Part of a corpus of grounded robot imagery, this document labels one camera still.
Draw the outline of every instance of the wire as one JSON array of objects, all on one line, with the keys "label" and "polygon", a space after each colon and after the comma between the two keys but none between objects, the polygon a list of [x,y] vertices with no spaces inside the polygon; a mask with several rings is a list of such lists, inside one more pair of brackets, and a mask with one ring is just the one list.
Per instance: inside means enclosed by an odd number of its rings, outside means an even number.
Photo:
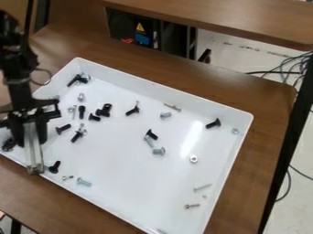
[{"label": "wire", "polygon": [[288,178],[288,187],[286,192],[280,197],[278,198],[275,202],[281,201],[282,199],[284,199],[290,192],[290,188],[291,188],[291,175],[289,173],[289,171],[287,170],[287,178]]},{"label": "wire", "polygon": [[298,71],[252,71],[252,72],[247,72],[247,73],[245,73],[245,74],[250,74],[250,75],[252,75],[252,74],[259,74],[259,73],[266,73],[266,74],[269,74],[269,73],[271,73],[271,74],[281,74],[281,73],[284,73],[284,74],[295,74],[295,75],[299,75],[299,74],[301,74],[300,72],[298,72]]},{"label": "wire", "polygon": [[47,82],[45,82],[45,83],[39,83],[39,82],[37,82],[37,81],[35,81],[35,80],[33,80],[33,79],[30,79],[30,82],[32,82],[32,83],[34,83],[34,84],[36,84],[36,85],[38,85],[38,86],[46,86],[46,85],[49,85],[49,84],[51,83],[52,73],[51,73],[48,69],[35,69],[35,70],[37,70],[37,71],[43,71],[43,72],[48,73],[48,75],[49,75],[49,80],[48,80]]},{"label": "wire", "polygon": [[309,179],[309,180],[312,180],[313,181],[313,178],[306,175],[306,174],[303,174],[302,172],[300,172],[299,170],[297,170],[294,166],[292,165],[289,165],[292,169],[294,169],[297,173],[301,174],[303,177],[305,177],[306,179]]}]

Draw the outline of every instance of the silver screw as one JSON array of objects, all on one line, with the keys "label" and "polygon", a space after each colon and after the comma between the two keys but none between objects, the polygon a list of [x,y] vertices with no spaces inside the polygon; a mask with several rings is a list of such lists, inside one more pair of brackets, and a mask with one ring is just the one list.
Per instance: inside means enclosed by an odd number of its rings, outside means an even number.
[{"label": "silver screw", "polygon": [[65,181],[65,180],[68,180],[68,179],[72,179],[74,176],[73,175],[70,175],[70,176],[63,176],[62,177],[62,180]]},{"label": "silver screw", "polygon": [[149,146],[150,146],[151,148],[154,148],[154,147],[155,147],[155,145],[153,144],[151,138],[150,138],[148,135],[146,135],[146,136],[144,137],[144,141],[146,141],[147,144],[149,144]]},{"label": "silver screw", "polygon": [[80,95],[77,97],[77,100],[80,102],[85,101],[85,94],[83,94],[82,92],[80,93]]},{"label": "silver screw", "polygon": [[153,154],[158,154],[158,155],[161,155],[163,156],[165,154],[166,150],[164,147],[160,148],[160,149],[154,149],[152,151]]},{"label": "silver screw", "polygon": [[166,118],[169,118],[170,116],[172,116],[172,113],[171,113],[171,112],[161,113],[161,114],[160,114],[160,118],[161,118],[162,120],[165,120]]},{"label": "silver screw", "polygon": [[199,187],[194,187],[193,188],[193,191],[196,193],[196,192],[198,192],[199,190],[202,190],[202,189],[204,189],[204,188],[207,188],[207,187],[209,187],[209,186],[211,186],[212,184],[207,184],[207,185],[205,185],[205,186],[199,186]]},{"label": "silver screw", "polygon": [[199,207],[200,204],[185,205],[185,208]]},{"label": "silver screw", "polygon": [[232,129],[232,133],[233,134],[238,134],[239,133],[239,129],[238,128],[233,128]]},{"label": "silver screw", "polygon": [[80,177],[77,178],[77,184],[83,186],[92,186],[91,182],[81,179]]}]

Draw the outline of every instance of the black bolt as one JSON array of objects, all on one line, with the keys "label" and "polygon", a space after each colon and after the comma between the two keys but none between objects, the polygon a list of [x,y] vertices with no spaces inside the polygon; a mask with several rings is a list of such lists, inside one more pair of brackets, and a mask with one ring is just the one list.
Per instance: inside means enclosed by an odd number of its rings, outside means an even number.
[{"label": "black bolt", "polygon": [[79,107],[79,112],[80,112],[80,119],[83,119],[83,114],[86,112],[86,107],[85,106],[80,106]]},{"label": "black bolt", "polygon": [[205,127],[207,129],[212,128],[214,126],[220,127],[221,126],[221,121],[219,119],[216,119],[214,122],[207,124]]},{"label": "black bolt", "polygon": [[103,110],[105,111],[105,112],[110,112],[111,111],[111,109],[112,109],[112,104],[110,104],[110,103],[106,103],[106,104],[104,104],[103,105]]},{"label": "black bolt", "polygon": [[105,110],[101,110],[101,109],[97,109],[96,115],[104,116],[104,117],[110,117],[110,113],[109,112],[107,112]]},{"label": "black bolt", "polygon": [[89,118],[88,118],[90,121],[97,121],[97,122],[99,122],[100,120],[101,120],[101,118],[100,117],[98,117],[98,116],[95,116],[95,115],[93,115],[92,113],[89,115]]},{"label": "black bolt", "polygon": [[71,127],[70,124],[66,124],[66,125],[64,125],[63,127],[60,127],[60,128],[56,127],[56,131],[57,131],[57,133],[59,135],[61,135],[63,131],[68,130],[70,127]]},{"label": "black bolt", "polygon": [[129,116],[129,115],[131,115],[133,113],[139,113],[139,108],[137,106],[135,106],[132,110],[128,111],[126,113],[126,116]]},{"label": "black bolt", "polygon": [[157,135],[155,135],[154,133],[152,133],[152,130],[149,129],[148,132],[146,132],[146,135],[150,136],[153,140],[157,140]]},{"label": "black bolt", "polygon": [[59,171],[60,161],[57,161],[54,165],[50,166],[48,170],[52,174],[57,174]]},{"label": "black bolt", "polygon": [[74,137],[73,138],[71,138],[71,142],[72,143],[75,143],[80,137],[82,137],[83,136],[83,134],[82,134],[82,132],[79,132],[79,131],[77,131],[76,132],[76,134],[74,135]]}]

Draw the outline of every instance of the floor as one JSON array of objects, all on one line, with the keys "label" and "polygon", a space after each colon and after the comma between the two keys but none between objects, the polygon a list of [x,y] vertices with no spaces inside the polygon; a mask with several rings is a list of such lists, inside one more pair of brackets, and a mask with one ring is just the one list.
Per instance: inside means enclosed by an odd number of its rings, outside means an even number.
[{"label": "floor", "polygon": [[[198,57],[205,50],[212,50],[211,64],[241,72],[270,70],[280,64],[286,56],[301,55],[302,51],[280,48],[265,43],[230,37],[200,30]],[[279,75],[266,77],[281,82]],[[289,79],[293,84],[297,76]],[[297,146],[292,165],[308,176],[313,176],[313,116],[309,116],[301,140]],[[277,202],[264,234],[311,234],[313,233],[313,181],[289,169],[291,190],[288,196]],[[285,178],[280,195],[287,187]]]}]

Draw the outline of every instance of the table leg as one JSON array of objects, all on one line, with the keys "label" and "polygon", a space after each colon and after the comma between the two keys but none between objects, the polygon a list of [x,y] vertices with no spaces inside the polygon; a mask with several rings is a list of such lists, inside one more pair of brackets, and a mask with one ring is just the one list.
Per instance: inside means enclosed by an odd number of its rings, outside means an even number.
[{"label": "table leg", "polygon": [[274,178],[267,197],[264,213],[258,233],[262,234],[267,220],[272,212],[280,186],[284,181],[286,171],[296,150],[297,143],[306,124],[313,103],[313,56],[309,59],[308,69],[303,78],[302,86],[297,95],[297,100],[289,117],[285,139],[278,158]]}]

